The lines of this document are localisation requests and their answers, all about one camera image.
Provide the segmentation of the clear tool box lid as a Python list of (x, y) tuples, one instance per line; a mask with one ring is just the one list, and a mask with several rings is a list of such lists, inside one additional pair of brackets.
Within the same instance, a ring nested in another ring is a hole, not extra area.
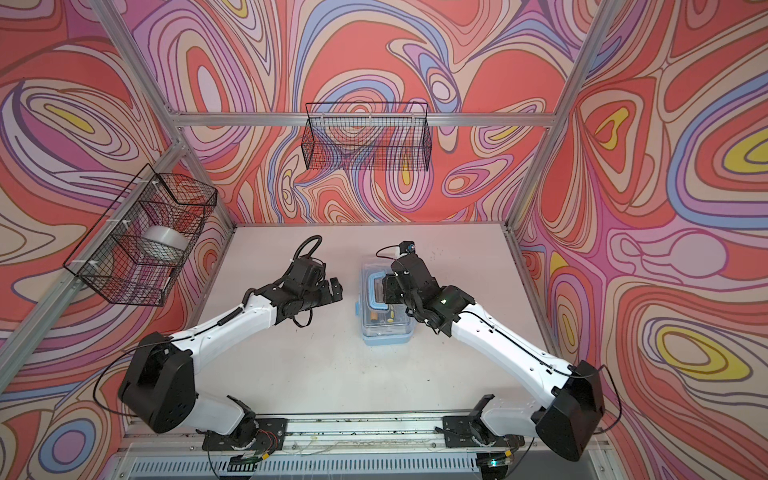
[(372, 308), (386, 309), (389, 303), (385, 291), (385, 280), (391, 274), (390, 262), (385, 259), (367, 257), (363, 259), (360, 274), (360, 294), (358, 300), (368, 301)]

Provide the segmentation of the blue plastic tool box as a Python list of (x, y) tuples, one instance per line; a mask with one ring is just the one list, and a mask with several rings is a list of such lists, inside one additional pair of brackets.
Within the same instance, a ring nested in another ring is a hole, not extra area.
[(356, 314), (360, 319), (362, 339), (368, 346), (403, 344), (413, 336), (415, 320), (406, 314), (404, 305), (377, 309), (368, 301), (359, 300)]

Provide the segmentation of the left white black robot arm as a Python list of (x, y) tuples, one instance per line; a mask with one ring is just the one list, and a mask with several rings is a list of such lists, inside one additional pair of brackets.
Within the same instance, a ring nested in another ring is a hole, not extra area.
[(255, 412), (230, 394), (220, 399), (199, 391), (197, 376), (247, 338), (341, 301), (341, 283), (325, 270), (317, 259), (297, 257), (277, 281), (246, 290), (238, 305), (213, 319), (173, 334), (147, 335), (133, 353), (118, 399), (157, 434), (188, 427), (231, 449), (249, 448), (260, 430)]

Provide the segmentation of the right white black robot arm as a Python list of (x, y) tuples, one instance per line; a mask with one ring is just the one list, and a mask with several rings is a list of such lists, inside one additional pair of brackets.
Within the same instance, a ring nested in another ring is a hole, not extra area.
[(462, 289), (440, 285), (410, 243), (401, 246), (391, 269), (383, 282), (387, 303), (404, 305), (416, 322), (482, 353), (532, 396), (533, 405), (520, 408), (494, 394), (484, 396), (473, 412), (477, 441), (535, 436), (561, 458), (579, 460), (605, 414), (599, 368), (536, 347)]

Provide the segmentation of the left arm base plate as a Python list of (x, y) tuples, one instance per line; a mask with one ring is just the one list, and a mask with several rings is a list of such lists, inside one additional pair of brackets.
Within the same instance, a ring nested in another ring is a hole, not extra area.
[(273, 453), (283, 448), (288, 423), (281, 417), (245, 419), (229, 435), (205, 432), (202, 450)]

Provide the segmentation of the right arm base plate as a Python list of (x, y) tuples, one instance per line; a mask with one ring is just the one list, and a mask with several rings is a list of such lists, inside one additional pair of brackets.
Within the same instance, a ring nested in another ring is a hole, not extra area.
[(469, 415), (443, 416), (435, 432), (443, 436), (448, 448), (501, 448), (516, 451), (526, 443), (519, 435), (498, 436), (478, 418)]

